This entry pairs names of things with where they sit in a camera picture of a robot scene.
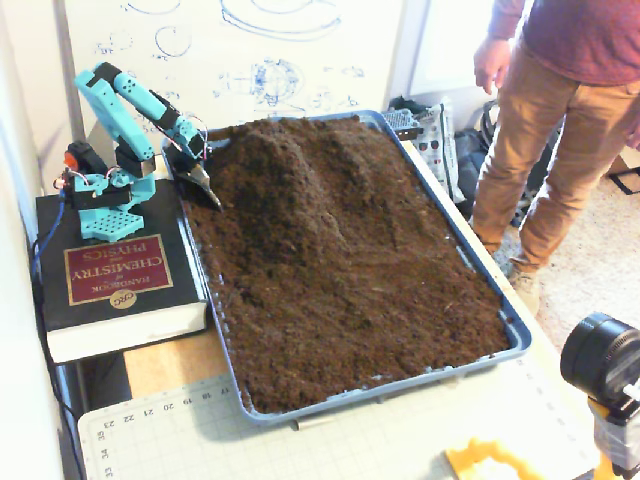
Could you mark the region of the person's right hand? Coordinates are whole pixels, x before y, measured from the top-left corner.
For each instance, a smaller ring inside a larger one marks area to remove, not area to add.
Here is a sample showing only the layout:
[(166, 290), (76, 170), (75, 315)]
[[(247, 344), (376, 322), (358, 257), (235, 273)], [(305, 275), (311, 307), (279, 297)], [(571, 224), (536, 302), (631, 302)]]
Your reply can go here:
[(487, 36), (473, 57), (476, 85), (488, 95), (492, 94), (493, 88), (500, 89), (510, 60), (510, 41)]

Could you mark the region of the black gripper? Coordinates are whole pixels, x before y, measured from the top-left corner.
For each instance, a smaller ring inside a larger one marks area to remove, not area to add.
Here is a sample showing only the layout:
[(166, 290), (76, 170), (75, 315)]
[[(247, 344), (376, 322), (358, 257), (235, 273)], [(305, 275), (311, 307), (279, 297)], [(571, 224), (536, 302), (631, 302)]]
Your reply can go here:
[(210, 177), (203, 167), (210, 153), (206, 130), (196, 130), (187, 143), (170, 139), (164, 146), (166, 164), (172, 174), (195, 184), (218, 210), (222, 210), (222, 203), (211, 189)]

